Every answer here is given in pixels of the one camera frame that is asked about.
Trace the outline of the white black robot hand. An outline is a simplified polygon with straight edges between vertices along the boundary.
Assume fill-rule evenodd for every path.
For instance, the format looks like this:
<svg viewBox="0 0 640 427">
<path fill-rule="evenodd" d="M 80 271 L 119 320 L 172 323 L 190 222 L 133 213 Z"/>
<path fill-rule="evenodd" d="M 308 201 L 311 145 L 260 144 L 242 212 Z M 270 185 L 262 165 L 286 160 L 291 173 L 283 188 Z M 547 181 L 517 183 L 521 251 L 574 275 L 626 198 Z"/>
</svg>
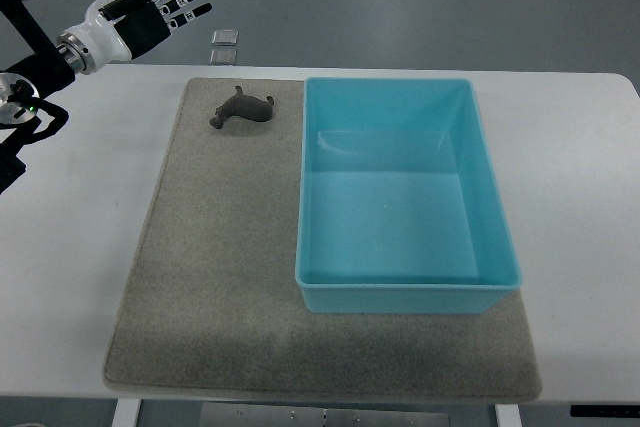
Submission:
<svg viewBox="0 0 640 427">
<path fill-rule="evenodd" d="M 196 1 L 95 0 L 84 21 L 58 37 L 58 51 L 75 74 L 84 75 L 137 59 L 212 10 L 209 3 L 197 6 Z"/>
</svg>

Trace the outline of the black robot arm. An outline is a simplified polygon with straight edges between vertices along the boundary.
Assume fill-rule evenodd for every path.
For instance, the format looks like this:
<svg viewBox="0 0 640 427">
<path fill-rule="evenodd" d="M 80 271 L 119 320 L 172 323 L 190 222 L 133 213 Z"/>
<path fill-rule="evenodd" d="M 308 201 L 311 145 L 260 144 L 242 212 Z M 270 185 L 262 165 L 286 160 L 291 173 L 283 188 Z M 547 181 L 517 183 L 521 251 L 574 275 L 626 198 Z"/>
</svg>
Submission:
<svg viewBox="0 0 640 427">
<path fill-rule="evenodd" d="M 20 150 L 56 135 L 68 112 L 47 97 L 69 86 L 75 73 L 28 11 L 26 0 L 1 0 L 1 13 L 32 54 L 1 72 L 1 128 L 11 133 L 1 142 L 1 189 L 26 172 Z"/>
</svg>

